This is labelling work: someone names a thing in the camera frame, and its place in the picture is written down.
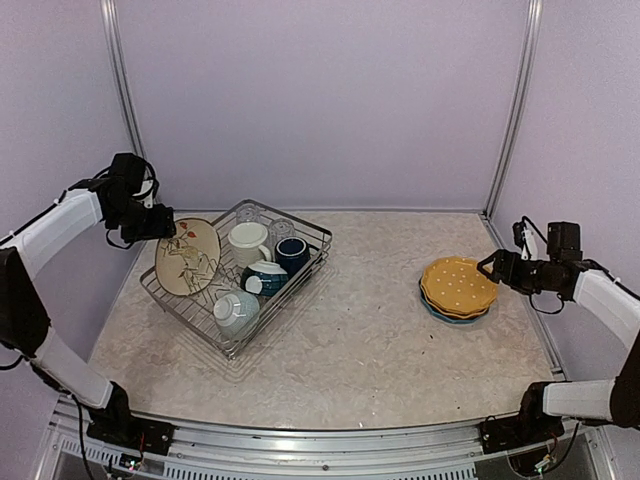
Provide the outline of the clear glass back left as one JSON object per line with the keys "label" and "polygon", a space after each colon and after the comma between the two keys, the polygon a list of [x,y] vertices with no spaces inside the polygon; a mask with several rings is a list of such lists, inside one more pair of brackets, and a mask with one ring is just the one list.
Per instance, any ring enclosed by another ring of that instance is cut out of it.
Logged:
{"label": "clear glass back left", "polygon": [[262,209],[253,202],[243,203],[235,211],[235,222],[237,225],[245,223],[262,224]]}

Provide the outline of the blue dotted plate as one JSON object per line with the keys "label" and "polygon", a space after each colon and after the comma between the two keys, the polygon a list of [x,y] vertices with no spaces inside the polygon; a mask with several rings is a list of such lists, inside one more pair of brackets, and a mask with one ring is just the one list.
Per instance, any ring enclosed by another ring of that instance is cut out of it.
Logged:
{"label": "blue dotted plate", "polygon": [[433,306],[431,306],[427,302],[424,296],[420,297],[420,301],[431,316],[449,325],[472,325],[477,321],[479,321],[481,318],[486,317],[488,315],[488,312],[484,312],[480,315],[472,316],[469,319],[458,319],[458,318],[448,317],[442,313],[439,313]]}

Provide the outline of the aluminium frame post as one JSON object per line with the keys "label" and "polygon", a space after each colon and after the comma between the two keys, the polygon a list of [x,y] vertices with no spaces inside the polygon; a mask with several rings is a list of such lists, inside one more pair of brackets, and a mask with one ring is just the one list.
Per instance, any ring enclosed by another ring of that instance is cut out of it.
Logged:
{"label": "aluminium frame post", "polygon": [[537,44],[542,20],[544,2],[530,0],[525,23],[525,31],[517,68],[516,83],[511,100],[506,130],[501,143],[496,170],[491,182],[484,215],[492,220],[506,184],[509,166],[515,149],[522,117],[526,107],[531,76],[535,64]]}
{"label": "aluminium frame post", "polygon": [[119,30],[117,5],[114,0],[100,0],[99,3],[116,95],[127,137],[132,151],[138,156],[145,157],[139,122],[128,81],[124,49]]}

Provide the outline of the navy white bowl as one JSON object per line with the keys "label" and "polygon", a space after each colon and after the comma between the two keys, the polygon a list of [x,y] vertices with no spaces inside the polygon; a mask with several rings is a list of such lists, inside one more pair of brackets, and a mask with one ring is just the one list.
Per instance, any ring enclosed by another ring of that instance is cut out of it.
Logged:
{"label": "navy white bowl", "polygon": [[261,260],[244,268],[240,287],[257,296],[273,297],[288,281],[289,275],[280,265]]}

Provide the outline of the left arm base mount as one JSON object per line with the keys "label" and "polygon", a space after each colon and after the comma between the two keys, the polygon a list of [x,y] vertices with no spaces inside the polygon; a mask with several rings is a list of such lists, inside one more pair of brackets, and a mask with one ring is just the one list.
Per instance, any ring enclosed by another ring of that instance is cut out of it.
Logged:
{"label": "left arm base mount", "polygon": [[166,456],[176,427],[165,421],[136,416],[124,391],[113,391],[105,408],[88,407],[90,438],[142,454]]}

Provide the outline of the cream bird pattern plate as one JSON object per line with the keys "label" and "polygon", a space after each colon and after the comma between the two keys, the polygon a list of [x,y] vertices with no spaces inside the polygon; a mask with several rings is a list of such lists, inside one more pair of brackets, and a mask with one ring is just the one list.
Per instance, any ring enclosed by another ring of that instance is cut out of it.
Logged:
{"label": "cream bird pattern plate", "polygon": [[163,290],[179,296],[196,295],[213,281],[221,260],[221,240],[202,218],[175,221],[173,237],[161,239],[155,251],[156,278]]}

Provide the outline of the yellow dotted plate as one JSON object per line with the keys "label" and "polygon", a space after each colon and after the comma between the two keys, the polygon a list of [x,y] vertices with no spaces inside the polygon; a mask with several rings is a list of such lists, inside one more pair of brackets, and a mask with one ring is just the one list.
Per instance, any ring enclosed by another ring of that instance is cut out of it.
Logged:
{"label": "yellow dotted plate", "polygon": [[489,309],[497,299],[497,285],[467,257],[442,257],[424,270],[420,287],[429,303],[441,312],[469,316]]}
{"label": "yellow dotted plate", "polygon": [[458,319],[489,312],[497,298],[497,288],[486,284],[469,286],[466,283],[435,281],[420,282],[420,291],[439,313]]}

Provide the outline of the dark blue mug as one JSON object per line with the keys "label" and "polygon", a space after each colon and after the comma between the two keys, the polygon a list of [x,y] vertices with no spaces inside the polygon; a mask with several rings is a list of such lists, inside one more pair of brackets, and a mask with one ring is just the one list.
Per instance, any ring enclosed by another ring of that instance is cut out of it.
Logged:
{"label": "dark blue mug", "polygon": [[276,244],[274,255],[276,263],[292,278],[310,260],[310,249],[304,239],[289,237]]}

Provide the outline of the aluminium front rail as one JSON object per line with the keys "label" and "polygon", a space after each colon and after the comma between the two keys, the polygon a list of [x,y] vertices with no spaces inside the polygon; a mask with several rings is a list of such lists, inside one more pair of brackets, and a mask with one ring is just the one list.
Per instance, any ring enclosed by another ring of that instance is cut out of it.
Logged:
{"label": "aluminium front rail", "polygon": [[134,479],[479,479],[513,478],[517,451],[486,454],[479,422],[336,431],[230,426],[169,418],[167,454],[147,453],[139,472],[118,464],[126,449],[81,435],[76,404],[57,401],[30,478],[65,469],[86,476]]}

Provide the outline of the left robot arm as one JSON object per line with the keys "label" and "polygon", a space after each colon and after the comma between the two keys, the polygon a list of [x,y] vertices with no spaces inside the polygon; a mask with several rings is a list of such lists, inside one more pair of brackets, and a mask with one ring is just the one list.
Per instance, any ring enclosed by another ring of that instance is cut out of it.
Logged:
{"label": "left robot arm", "polygon": [[57,334],[34,280],[65,247],[102,224],[119,232],[118,248],[168,239],[174,210],[157,202],[152,165],[118,153],[109,167],[66,189],[54,203],[1,240],[1,342],[18,351],[56,388],[72,394],[95,425],[121,445],[133,443],[140,424],[125,390],[93,370]]}

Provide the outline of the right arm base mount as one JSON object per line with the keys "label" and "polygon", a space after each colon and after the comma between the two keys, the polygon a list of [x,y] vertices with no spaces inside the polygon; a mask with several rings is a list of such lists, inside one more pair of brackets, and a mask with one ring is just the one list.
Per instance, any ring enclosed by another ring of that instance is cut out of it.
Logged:
{"label": "right arm base mount", "polygon": [[518,449],[564,433],[562,418],[543,412],[539,393],[526,393],[517,414],[501,418],[490,416],[479,425],[484,454]]}

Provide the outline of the white ceramic mug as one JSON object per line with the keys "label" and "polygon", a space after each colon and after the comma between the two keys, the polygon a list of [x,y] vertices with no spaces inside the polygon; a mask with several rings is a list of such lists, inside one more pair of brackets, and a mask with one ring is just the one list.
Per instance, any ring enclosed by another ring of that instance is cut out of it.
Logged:
{"label": "white ceramic mug", "polygon": [[267,227],[257,222],[244,222],[234,226],[228,236],[236,265],[244,269],[257,261],[272,261],[270,249],[266,246]]}

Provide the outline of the clear glass back right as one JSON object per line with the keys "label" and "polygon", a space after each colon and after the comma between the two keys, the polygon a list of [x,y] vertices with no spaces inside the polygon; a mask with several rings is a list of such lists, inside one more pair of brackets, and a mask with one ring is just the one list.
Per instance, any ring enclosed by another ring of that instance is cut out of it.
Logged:
{"label": "clear glass back right", "polygon": [[275,247],[281,240],[294,237],[295,226],[287,218],[277,218],[268,225],[268,245]]}

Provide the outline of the right aluminium frame post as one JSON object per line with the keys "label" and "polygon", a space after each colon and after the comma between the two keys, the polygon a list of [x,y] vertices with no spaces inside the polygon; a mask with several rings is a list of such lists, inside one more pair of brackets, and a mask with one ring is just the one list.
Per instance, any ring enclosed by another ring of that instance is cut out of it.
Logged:
{"label": "right aluminium frame post", "polygon": [[496,170],[491,182],[484,215],[492,220],[506,184],[509,166],[515,149],[522,117],[526,107],[531,76],[535,64],[537,44],[542,20],[544,2],[530,0],[525,23],[525,31],[517,68],[516,83],[511,100],[506,130],[501,143]]}

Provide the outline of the left aluminium frame post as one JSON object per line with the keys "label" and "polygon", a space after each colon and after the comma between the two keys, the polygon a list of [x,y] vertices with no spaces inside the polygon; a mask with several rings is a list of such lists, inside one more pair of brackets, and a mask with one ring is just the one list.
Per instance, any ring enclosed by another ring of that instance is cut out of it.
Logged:
{"label": "left aluminium frame post", "polygon": [[127,137],[132,151],[138,156],[145,157],[139,122],[128,81],[124,49],[119,30],[117,5],[114,0],[100,0],[99,3],[116,95]]}

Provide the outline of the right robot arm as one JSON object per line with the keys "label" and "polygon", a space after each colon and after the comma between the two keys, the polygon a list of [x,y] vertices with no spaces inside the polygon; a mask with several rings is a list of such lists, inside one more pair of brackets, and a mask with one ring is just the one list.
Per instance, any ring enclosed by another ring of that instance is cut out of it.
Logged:
{"label": "right robot arm", "polygon": [[513,234],[518,249],[494,251],[479,261],[478,272],[527,299],[553,293],[562,305],[575,305],[618,340],[626,357],[610,379],[530,384],[516,414],[481,424],[484,450],[501,451],[560,436],[566,418],[638,428],[638,294],[600,263],[585,258],[576,223],[551,222],[541,233],[523,217],[514,224]]}

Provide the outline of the clear glass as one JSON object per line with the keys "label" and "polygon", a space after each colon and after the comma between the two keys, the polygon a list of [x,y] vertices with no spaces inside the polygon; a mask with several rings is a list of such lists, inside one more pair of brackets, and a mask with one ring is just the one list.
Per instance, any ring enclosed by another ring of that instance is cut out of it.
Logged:
{"label": "clear glass", "polygon": [[253,202],[243,203],[235,211],[235,222],[237,225],[245,223],[262,224],[262,209]]}
{"label": "clear glass", "polygon": [[275,247],[281,240],[294,237],[295,226],[287,218],[277,218],[268,225],[268,245]]}

